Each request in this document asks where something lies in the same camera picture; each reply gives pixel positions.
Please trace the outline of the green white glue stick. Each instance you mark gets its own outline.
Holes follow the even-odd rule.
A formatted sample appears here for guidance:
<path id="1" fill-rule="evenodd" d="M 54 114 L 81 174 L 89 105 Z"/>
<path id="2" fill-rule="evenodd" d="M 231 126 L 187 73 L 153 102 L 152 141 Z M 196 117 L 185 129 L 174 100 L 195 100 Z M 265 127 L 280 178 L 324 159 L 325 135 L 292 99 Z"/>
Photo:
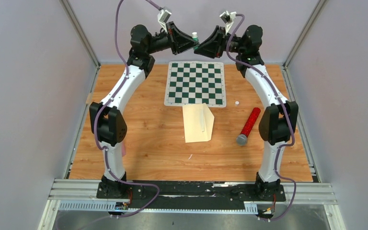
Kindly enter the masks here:
<path id="1" fill-rule="evenodd" d="M 192 32 L 192 39 L 195 41 L 196 45 L 193 47 L 193 50 L 197 50 L 199 47 L 199 39 L 197 32 Z"/>

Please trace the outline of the cream envelope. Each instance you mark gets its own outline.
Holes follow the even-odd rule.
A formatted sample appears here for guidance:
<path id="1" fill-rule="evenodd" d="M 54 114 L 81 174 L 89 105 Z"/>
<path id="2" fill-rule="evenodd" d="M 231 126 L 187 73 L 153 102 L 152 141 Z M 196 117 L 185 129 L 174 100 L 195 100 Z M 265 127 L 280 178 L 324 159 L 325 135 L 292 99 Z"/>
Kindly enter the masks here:
<path id="1" fill-rule="evenodd" d="M 199 109 L 204 108 L 205 131 L 201 132 L 199 125 Z M 184 121 L 184 139 L 186 143 L 208 142 L 212 139 L 214 115 L 206 103 L 187 104 L 182 106 Z"/>

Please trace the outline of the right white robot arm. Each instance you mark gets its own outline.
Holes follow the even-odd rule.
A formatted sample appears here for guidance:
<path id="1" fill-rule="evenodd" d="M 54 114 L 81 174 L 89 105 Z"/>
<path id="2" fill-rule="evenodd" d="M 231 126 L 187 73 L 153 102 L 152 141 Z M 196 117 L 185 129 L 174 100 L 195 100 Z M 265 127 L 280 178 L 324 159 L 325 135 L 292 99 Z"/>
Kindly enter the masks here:
<path id="1" fill-rule="evenodd" d="M 295 143 L 299 106 L 289 101 L 270 79 L 259 53 L 262 36 L 263 30 L 258 25 L 248 26 L 240 37 L 217 26 L 194 53 L 209 58 L 221 57 L 225 51 L 237 54 L 234 59 L 237 70 L 253 86 L 264 106 L 258 127 L 264 141 L 262 165 L 255 183 L 241 191 L 259 200 L 272 200 L 280 197 L 282 191 L 279 169 L 285 147 Z"/>

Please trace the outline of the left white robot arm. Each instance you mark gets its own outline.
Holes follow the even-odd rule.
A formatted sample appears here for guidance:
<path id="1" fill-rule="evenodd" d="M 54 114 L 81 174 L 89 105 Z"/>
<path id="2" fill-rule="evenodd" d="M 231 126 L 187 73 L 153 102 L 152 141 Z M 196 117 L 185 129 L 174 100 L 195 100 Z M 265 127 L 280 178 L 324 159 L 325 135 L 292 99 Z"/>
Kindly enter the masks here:
<path id="1" fill-rule="evenodd" d="M 124 109 L 141 83 L 153 69 L 153 53 L 170 49 L 174 55 L 199 45 L 197 33 L 186 34 L 174 22 L 159 33 L 151 34 L 144 25 L 131 29 L 131 50 L 123 75 L 99 102 L 91 103 L 89 115 L 95 143 L 103 152 L 105 171 L 98 185 L 97 198 L 115 199 L 127 195 L 129 182 L 123 166 L 123 140 L 127 135 Z"/>

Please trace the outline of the green white chessboard mat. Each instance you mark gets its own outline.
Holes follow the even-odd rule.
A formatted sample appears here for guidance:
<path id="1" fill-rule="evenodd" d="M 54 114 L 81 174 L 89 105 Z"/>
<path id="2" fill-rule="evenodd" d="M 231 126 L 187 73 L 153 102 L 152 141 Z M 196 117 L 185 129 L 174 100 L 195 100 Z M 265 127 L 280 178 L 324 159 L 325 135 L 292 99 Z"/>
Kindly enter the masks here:
<path id="1" fill-rule="evenodd" d="M 227 105 L 225 72 L 222 62 L 171 61 L 164 94 L 165 106 L 206 104 Z"/>

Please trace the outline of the red glitter microphone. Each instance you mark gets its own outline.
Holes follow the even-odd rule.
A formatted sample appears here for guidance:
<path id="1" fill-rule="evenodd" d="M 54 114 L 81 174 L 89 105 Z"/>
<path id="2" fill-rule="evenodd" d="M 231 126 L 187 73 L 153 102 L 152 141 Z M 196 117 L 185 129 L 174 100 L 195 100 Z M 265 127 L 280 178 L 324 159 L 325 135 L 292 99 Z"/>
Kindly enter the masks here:
<path id="1" fill-rule="evenodd" d="M 251 133 L 252 128 L 254 127 L 254 124 L 256 123 L 260 112 L 261 109 L 258 107 L 253 108 L 253 110 L 251 111 L 248 119 L 245 122 L 245 125 L 243 126 L 240 134 L 236 138 L 236 143 L 239 146 L 245 146 L 247 144 L 248 136 Z"/>

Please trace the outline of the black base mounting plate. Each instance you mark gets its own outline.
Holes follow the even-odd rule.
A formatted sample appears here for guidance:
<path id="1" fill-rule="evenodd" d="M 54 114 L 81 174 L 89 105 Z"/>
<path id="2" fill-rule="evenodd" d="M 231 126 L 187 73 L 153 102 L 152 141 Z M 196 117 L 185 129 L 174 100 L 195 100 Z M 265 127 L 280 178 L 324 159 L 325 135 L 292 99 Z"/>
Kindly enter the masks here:
<path id="1" fill-rule="evenodd" d="M 260 189 L 256 184 L 189 181 L 136 181 L 123 185 L 120 192 L 100 182 L 99 199 L 126 199 L 131 208 L 148 204 L 153 209 L 241 210 L 245 201 L 273 203 L 286 200 L 283 186 L 277 190 Z"/>

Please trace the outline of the aluminium frame rail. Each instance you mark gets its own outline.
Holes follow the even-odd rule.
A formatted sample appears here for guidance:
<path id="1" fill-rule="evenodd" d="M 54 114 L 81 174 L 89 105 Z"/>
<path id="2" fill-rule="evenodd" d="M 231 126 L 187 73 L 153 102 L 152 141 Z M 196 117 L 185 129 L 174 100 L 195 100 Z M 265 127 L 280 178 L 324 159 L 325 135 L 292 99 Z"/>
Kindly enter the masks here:
<path id="1" fill-rule="evenodd" d="M 286 200 L 245 201 L 241 210 L 131 208 L 126 199 L 96 197 L 99 180 L 56 179 L 38 228 L 66 229 L 326 229 L 346 228 L 327 183 L 282 183 Z"/>

